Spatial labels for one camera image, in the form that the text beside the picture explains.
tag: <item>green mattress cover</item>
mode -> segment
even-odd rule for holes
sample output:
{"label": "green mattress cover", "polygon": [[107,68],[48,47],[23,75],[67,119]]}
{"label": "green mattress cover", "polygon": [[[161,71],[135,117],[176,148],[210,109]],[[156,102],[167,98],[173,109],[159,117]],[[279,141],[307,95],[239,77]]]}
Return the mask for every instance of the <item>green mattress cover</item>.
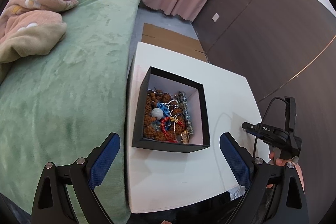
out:
{"label": "green mattress cover", "polygon": [[[0,192],[31,213],[44,165],[86,157],[110,132],[123,144],[129,43],[140,0],[80,0],[63,13],[63,41],[21,58],[0,86]],[[68,187],[78,220],[86,223]],[[123,145],[95,192],[126,223]]]}

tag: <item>blue textured pad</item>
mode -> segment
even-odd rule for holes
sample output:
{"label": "blue textured pad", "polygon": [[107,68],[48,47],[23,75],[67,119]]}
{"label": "blue textured pad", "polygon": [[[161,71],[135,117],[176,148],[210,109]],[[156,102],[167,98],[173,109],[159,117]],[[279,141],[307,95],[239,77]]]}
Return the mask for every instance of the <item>blue textured pad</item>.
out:
{"label": "blue textured pad", "polygon": [[114,158],[116,157],[120,148],[120,137],[114,134],[106,148],[100,154],[97,161],[91,168],[89,186],[93,190],[96,186],[102,184]]}
{"label": "blue textured pad", "polygon": [[238,184],[244,186],[247,190],[251,185],[250,173],[247,165],[225,134],[222,134],[220,137],[219,146],[233,174],[235,175]]}

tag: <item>table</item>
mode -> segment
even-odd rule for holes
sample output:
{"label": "table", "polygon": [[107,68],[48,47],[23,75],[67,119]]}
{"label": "table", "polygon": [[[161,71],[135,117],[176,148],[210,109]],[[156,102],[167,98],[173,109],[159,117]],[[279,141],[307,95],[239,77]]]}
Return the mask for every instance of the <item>table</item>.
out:
{"label": "table", "polygon": [[[209,148],[175,153],[132,147],[139,89],[150,66],[204,85]],[[128,83],[126,161],[132,213],[191,205],[238,185],[219,148],[219,138],[222,133],[230,132],[239,145],[253,153],[254,137],[244,132],[241,124],[256,124],[261,117],[245,77],[177,52],[138,42]],[[258,140],[256,155],[268,160],[268,154],[268,145]]]}

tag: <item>light switch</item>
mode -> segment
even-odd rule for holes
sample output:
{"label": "light switch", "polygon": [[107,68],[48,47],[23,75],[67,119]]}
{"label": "light switch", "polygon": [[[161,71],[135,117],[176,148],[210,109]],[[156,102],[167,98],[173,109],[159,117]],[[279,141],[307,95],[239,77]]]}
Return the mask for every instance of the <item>light switch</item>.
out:
{"label": "light switch", "polygon": [[216,13],[216,14],[212,17],[212,20],[213,20],[214,22],[216,22],[218,18],[219,18],[219,15]]}

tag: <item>box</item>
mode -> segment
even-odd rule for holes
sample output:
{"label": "box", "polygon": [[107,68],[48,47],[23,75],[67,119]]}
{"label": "box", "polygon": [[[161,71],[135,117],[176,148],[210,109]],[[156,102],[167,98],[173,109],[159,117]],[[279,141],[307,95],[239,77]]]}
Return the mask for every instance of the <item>box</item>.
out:
{"label": "box", "polygon": [[145,23],[143,25],[141,41],[208,62],[198,40],[177,32]]}
{"label": "box", "polygon": [[[170,95],[184,91],[188,99],[188,111],[194,129],[189,144],[161,142],[143,136],[147,91],[162,90]],[[184,77],[150,67],[142,81],[136,109],[132,146],[151,150],[190,153],[210,146],[209,124],[203,85]]]}

